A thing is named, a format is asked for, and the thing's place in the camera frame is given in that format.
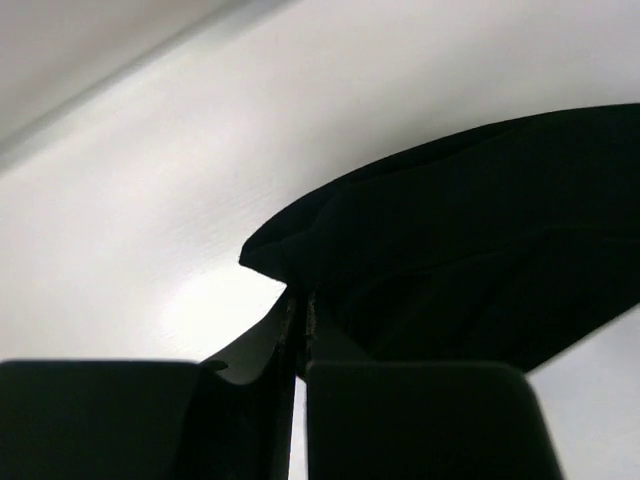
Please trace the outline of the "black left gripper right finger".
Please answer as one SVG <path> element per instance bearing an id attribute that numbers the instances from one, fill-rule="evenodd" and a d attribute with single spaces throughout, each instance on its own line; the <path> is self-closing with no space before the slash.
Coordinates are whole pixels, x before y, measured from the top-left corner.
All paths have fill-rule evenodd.
<path id="1" fill-rule="evenodd" d="M 316 295 L 307 301 L 305 347 L 309 478 L 562 478 L 536 395 L 519 371 L 372 360 Z"/>

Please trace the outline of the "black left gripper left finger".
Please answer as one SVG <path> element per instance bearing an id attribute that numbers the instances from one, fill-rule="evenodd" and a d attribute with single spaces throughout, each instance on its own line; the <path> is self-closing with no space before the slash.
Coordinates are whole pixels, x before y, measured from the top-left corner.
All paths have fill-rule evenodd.
<path id="1" fill-rule="evenodd" d="M 284 479 L 299 307 L 199 362 L 1 365 L 5 479 Z"/>

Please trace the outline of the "black skirt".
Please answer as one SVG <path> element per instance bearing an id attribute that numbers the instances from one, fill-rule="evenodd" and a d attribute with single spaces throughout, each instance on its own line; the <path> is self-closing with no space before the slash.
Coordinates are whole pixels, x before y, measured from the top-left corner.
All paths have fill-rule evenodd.
<path id="1" fill-rule="evenodd" d="M 489 124 L 292 203 L 240 263 L 370 358 L 530 371 L 639 302 L 639 108 Z"/>

